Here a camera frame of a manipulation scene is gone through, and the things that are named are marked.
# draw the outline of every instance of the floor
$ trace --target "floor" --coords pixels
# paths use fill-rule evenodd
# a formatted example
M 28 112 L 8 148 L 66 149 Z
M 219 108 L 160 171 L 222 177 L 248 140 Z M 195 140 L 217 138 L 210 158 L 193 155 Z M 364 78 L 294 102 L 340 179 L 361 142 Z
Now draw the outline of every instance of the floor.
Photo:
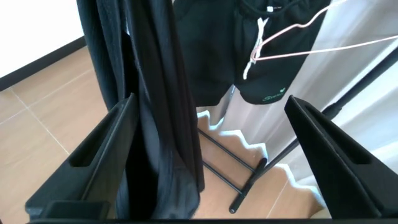
M 25 223 L 25 201 L 105 116 L 106 108 L 86 48 L 0 92 L 0 219 Z M 255 166 L 256 149 L 240 138 L 208 134 Z M 201 137 L 203 157 L 242 186 L 249 172 Z M 284 166 L 261 177 L 236 214 L 228 212 L 236 192 L 205 169 L 206 189 L 195 218 L 308 218 L 321 209 L 308 189 L 293 187 Z

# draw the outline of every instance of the black baseboard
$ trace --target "black baseboard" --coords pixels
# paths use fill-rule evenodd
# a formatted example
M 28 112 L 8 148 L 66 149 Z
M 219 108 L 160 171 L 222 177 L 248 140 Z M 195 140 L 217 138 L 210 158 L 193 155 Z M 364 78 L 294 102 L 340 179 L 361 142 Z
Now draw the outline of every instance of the black baseboard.
M 23 79 L 35 74 L 41 69 L 63 59 L 64 57 L 74 53 L 86 45 L 84 37 L 70 42 L 69 44 L 54 50 L 53 52 L 44 55 L 43 57 L 31 62 L 22 68 L 11 72 L 10 74 L 0 78 L 0 91 L 13 86 L 14 84 L 22 81 Z

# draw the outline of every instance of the black fabric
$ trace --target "black fabric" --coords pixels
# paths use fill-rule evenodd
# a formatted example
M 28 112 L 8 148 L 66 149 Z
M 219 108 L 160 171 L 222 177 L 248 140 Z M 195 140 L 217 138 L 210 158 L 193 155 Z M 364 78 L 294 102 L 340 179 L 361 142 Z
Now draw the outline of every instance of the black fabric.
M 269 18 L 263 40 L 295 23 L 308 22 L 330 0 L 176 0 L 174 10 L 187 75 L 196 106 L 217 105 L 231 85 L 252 104 L 280 100 L 306 55 L 258 61 L 243 71 L 257 39 L 257 20 Z M 273 6 L 274 12 L 267 12 Z M 261 57 L 307 51 L 322 24 L 290 30 L 266 44 Z
M 118 192 L 118 218 L 190 218 L 204 189 L 203 165 L 171 1 L 77 2 L 106 106 L 130 92 L 139 96 L 140 128 Z

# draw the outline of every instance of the white wall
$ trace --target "white wall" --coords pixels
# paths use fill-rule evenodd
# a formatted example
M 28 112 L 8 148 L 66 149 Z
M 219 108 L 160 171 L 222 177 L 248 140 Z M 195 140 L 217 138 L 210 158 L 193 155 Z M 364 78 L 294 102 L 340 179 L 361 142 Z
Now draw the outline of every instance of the white wall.
M 0 2 L 0 78 L 83 36 L 76 1 Z

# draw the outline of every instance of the sheer curtain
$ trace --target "sheer curtain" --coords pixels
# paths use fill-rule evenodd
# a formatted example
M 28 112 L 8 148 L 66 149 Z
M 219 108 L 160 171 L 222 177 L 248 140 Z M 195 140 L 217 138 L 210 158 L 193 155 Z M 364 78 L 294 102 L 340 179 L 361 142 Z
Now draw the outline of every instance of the sheer curtain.
M 313 49 L 325 49 L 380 39 L 398 33 L 398 1 L 348 0 L 329 10 Z M 208 110 L 212 125 L 222 131 L 240 130 L 249 144 L 265 143 L 269 160 L 295 134 L 283 111 L 289 95 L 319 110 L 335 102 L 398 46 L 398 40 L 356 49 L 309 55 L 285 97 L 271 105 L 251 105 L 231 88 L 219 105 Z M 398 63 L 346 105 L 333 120 L 389 167 L 398 171 Z M 281 163 L 289 165 L 295 180 L 316 184 L 300 148 Z

